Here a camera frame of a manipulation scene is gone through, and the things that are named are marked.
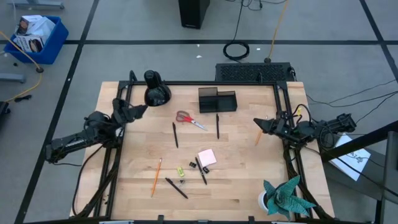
yellow cable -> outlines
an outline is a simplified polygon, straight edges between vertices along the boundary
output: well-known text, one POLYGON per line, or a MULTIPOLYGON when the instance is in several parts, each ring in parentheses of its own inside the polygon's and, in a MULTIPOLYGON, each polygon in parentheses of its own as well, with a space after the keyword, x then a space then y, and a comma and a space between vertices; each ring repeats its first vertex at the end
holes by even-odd
POLYGON ((270 51, 269 51, 268 58, 271 58, 272 51, 274 50, 274 42, 275 42, 276 34, 278 33, 279 25, 280 25, 280 22, 282 22, 282 18, 283 18, 283 16, 284 16, 284 13, 285 13, 285 11, 286 11, 287 4, 288 4, 288 3, 289 3, 289 0, 286 0, 285 5, 284 5, 284 9, 282 10, 282 13, 281 13, 280 16, 279 16, 278 24, 277 24, 277 26, 276 26, 276 28, 275 28, 274 36, 273 36, 273 38, 272 38, 271 49, 270 49, 270 51))
POLYGON ((40 73, 40 77, 39 77, 39 80, 36 83, 36 85, 34 85, 32 88, 29 88, 29 89, 23 91, 22 93, 19 93, 18 95, 13 96, 12 98, 6 100, 6 102, 10 102, 10 101, 14 100, 15 98, 18 98, 18 97, 22 96, 23 94, 34 90, 36 87, 38 87, 40 85, 40 83, 42 82, 42 79, 43 79, 43 73, 40 73))
MULTIPOLYGON (((41 70, 41 69, 42 69, 42 68, 39 66, 39 64, 37 64, 37 63, 35 62, 35 60, 33 60, 29 55, 27 55, 23 50, 21 50, 21 49, 20 49, 13 41, 11 41, 10 38, 8 38, 3 32, 0 31, 0 34, 1 34, 5 39, 7 39, 8 42, 10 42, 16 49, 18 49, 22 54, 24 54, 27 58, 29 58, 29 60, 31 60, 31 61, 35 64, 35 66, 37 67, 38 70, 41 70)), ((10 102, 10 101, 14 100, 15 98, 18 98, 18 97, 22 96, 23 94, 26 94, 27 92, 34 90, 36 87, 38 87, 38 86, 42 83, 42 79, 43 79, 43 73, 40 72, 40 77, 39 77, 39 80, 38 80, 38 82, 36 83, 36 85, 34 85, 32 88, 29 88, 29 89, 23 91, 22 93, 17 94, 16 96, 13 96, 12 98, 6 100, 6 102, 10 102)))

desk organizer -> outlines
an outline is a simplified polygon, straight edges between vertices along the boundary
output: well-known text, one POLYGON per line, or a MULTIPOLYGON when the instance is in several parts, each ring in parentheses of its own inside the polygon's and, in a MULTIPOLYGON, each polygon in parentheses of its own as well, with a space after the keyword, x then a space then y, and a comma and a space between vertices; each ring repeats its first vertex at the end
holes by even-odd
POLYGON ((199 88, 200 113, 236 111, 235 91, 218 91, 217 87, 199 88))

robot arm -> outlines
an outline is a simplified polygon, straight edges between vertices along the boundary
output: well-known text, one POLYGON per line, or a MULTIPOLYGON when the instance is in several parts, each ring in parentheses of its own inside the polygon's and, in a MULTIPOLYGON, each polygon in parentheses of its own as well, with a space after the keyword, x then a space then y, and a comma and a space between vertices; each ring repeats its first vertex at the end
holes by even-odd
POLYGON ((84 130, 64 138, 51 141, 45 148, 45 160, 56 163, 67 154, 84 149, 95 144, 104 144, 104 147, 114 147, 117 144, 118 132, 125 124, 142 118, 147 105, 130 107, 124 100, 114 99, 113 114, 111 117, 95 111, 85 118, 84 130))
POLYGON ((353 132, 356 124, 351 118, 351 114, 341 114, 331 121, 301 121, 297 126, 291 128, 289 126, 289 117, 287 113, 282 113, 277 119, 264 120, 254 118, 254 122, 262 129, 263 133, 275 134, 283 140, 287 140, 292 146, 304 146, 308 142, 318 139, 325 130, 329 133, 337 134, 338 132, 353 132))

wooden tabletop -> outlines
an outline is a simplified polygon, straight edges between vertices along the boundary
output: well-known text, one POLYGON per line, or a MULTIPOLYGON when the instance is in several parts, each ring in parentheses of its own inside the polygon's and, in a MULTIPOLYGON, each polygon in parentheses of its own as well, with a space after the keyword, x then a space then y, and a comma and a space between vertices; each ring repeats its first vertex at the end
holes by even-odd
MULTIPOLYGON (((104 82, 99 93, 96 110, 112 113, 112 99, 118 83, 104 82)), ((172 99, 163 106, 149 107, 140 120, 128 124, 124 136, 123 152, 119 167, 112 219, 156 220, 286 220, 282 215, 268 216, 257 203, 264 190, 263 180, 274 186, 287 181, 285 161, 282 157, 282 141, 276 136, 263 134, 254 145, 259 127, 253 118, 275 118, 274 92, 269 86, 218 86, 219 91, 236 91, 238 109, 219 113, 220 139, 216 136, 216 114, 200 114, 198 88, 206 86, 169 86, 172 99), (190 123, 175 121, 178 110, 185 110, 204 125, 204 131, 190 123), (175 146, 172 122, 177 126, 179 148, 175 146), (205 174, 208 185, 203 183, 198 168, 189 166, 195 162, 198 152, 212 149, 217 163, 208 166, 205 174), (159 158, 163 158, 155 194, 150 193, 159 158), (185 173, 180 178, 177 167, 185 173), (165 177, 180 186, 189 199, 183 198, 165 177)), ((292 108, 307 104, 303 83, 288 83, 292 108)), ((131 103, 144 104, 146 86, 134 86, 131 103)), ((308 119, 302 110, 304 119, 308 119)), ((316 142, 308 145, 318 150, 316 142)), ((85 152, 85 159, 98 146, 85 152)), ((76 196, 76 210, 83 209, 98 188, 105 150, 101 150, 87 163, 76 196)), ((302 150, 307 186, 323 209, 334 216, 320 156, 302 150)), ((103 204, 107 203, 108 193, 103 204)))

black computer tower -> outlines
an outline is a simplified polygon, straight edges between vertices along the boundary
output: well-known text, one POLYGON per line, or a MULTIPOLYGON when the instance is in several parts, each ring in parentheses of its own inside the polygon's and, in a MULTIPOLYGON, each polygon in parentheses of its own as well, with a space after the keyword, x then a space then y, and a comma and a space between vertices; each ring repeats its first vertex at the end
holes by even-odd
POLYGON ((187 28, 200 29, 209 4, 210 0, 178 0, 181 25, 187 28))

